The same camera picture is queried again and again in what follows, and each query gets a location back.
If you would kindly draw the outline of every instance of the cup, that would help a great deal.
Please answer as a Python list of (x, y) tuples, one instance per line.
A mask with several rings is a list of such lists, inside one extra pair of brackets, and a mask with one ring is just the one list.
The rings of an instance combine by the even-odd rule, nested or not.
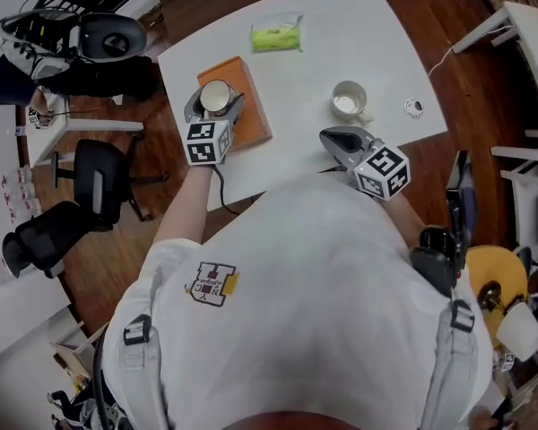
[(223, 80), (211, 80), (201, 89), (199, 100), (210, 115), (222, 116), (237, 92)]
[(340, 82), (331, 94), (333, 113), (345, 121), (359, 119), (370, 123), (375, 117), (365, 109), (367, 92), (357, 82)]
[(520, 361), (527, 360), (538, 350), (538, 322), (526, 303), (510, 308), (500, 323), (496, 338)]

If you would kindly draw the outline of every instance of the green wet wipes pack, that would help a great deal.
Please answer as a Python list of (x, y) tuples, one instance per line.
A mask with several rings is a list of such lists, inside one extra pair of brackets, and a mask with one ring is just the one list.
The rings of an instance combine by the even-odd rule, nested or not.
[(255, 52), (275, 49), (300, 51), (300, 21), (302, 13), (265, 16), (251, 26), (251, 46)]

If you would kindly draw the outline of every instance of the mug handle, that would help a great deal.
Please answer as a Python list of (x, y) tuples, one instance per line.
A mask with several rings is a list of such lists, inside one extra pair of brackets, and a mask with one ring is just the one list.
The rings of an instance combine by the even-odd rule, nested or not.
[(375, 116), (372, 113), (370, 113), (367, 109), (364, 109), (359, 113), (359, 118), (365, 124), (370, 123), (371, 121), (375, 121)]

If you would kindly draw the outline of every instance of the white t-shirt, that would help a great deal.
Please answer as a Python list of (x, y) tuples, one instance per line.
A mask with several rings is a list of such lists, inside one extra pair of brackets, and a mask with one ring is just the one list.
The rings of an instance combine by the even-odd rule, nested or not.
[[(221, 430), (283, 410), (367, 430), (420, 426), (447, 300), (411, 267), (367, 195), (308, 176), (265, 194), (204, 245), (154, 245), (107, 333), (102, 366), (118, 403), (117, 345), (158, 268), (165, 281), (152, 321), (177, 430)], [(471, 409), (490, 381), (492, 350), (467, 271), (457, 294), (476, 316)]]

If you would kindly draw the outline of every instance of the shirt logo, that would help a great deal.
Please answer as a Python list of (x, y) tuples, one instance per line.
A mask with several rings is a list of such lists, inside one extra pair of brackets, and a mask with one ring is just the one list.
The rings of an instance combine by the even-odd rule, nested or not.
[(201, 262), (197, 277), (186, 293), (198, 303), (222, 307), (227, 295), (232, 295), (239, 274), (235, 266), (216, 262)]

